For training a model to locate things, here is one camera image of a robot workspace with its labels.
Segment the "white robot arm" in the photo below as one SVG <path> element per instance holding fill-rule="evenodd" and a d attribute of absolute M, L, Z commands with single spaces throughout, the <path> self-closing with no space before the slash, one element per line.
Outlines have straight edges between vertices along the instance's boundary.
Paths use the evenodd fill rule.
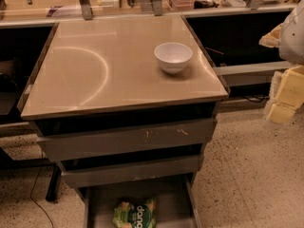
<path fill-rule="evenodd" d="M 278 48 L 281 59 L 291 64 L 284 72 L 276 71 L 265 105 L 265 120 L 286 124 L 304 103 L 304 10 L 298 5 L 273 30 L 262 36 L 259 44 Z"/>

